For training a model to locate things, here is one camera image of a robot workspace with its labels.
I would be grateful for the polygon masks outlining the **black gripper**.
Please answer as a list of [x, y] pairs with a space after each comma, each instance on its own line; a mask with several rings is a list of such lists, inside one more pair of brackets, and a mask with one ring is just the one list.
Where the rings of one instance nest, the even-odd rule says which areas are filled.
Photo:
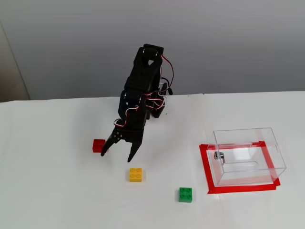
[[127, 162], [131, 162], [143, 139], [143, 129], [141, 130], [128, 130], [128, 129], [114, 129], [109, 138], [106, 140], [102, 147], [101, 156], [104, 156], [107, 150], [113, 145], [118, 143], [120, 140], [132, 143], [130, 154]]

